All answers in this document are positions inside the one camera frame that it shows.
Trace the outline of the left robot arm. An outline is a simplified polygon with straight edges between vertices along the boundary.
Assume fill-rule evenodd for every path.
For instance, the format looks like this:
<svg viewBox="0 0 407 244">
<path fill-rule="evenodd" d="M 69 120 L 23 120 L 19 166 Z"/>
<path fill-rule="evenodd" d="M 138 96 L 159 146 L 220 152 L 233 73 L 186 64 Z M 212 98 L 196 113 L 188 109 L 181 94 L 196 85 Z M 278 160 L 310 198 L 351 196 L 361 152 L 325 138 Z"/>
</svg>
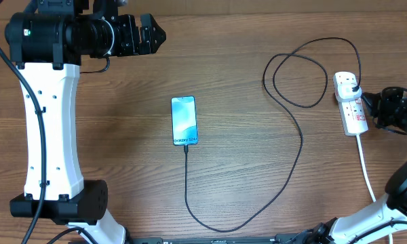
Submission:
<svg viewBox="0 0 407 244">
<path fill-rule="evenodd" d="M 83 56 L 154 54 L 166 40 L 150 14 L 121 15 L 123 1 L 31 1 L 5 28 L 24 95 L 28 171 L 10 203 L 20 218 L 50 219 L 88 243 L 131 243 L 107 208 L 104 180 L 86 180 L 77 156 L 75 104 Z"/>
</svg>

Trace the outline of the blue Galaxy smartphone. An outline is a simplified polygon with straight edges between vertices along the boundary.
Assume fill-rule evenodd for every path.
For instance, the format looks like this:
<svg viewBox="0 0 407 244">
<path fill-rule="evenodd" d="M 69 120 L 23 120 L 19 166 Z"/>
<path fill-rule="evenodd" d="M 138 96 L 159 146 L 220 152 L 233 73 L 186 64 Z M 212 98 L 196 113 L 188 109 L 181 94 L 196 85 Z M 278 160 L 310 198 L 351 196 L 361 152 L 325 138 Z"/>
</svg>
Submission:
<svg viewBox="0 0 407 244">
<path fill-rule="evenodd" d="M 171 99 L 172 139 L 175 146 L 197 144 L 197 113 L 194 96 Z"/>
</svg>

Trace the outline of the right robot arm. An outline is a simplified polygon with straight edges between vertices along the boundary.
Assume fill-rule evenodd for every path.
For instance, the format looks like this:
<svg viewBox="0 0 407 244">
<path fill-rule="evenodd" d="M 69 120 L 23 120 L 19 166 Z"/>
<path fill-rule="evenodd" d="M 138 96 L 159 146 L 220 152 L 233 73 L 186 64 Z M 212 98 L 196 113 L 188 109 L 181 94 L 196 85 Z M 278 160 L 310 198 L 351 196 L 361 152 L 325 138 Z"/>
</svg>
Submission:
<svg viewBox="0 0 407 244">
<path fill-rule="evenodd" d="M 386 87 L 363 96 L 376 127 L 400 128 L 407 135 L 407 88 Z M 388 180 L 385 194 L 369 206 L 344 218 L 334 218 L 308 230 L 301 243 L 362 244 L 407 230 L 407 161 Z"/>
</svg>

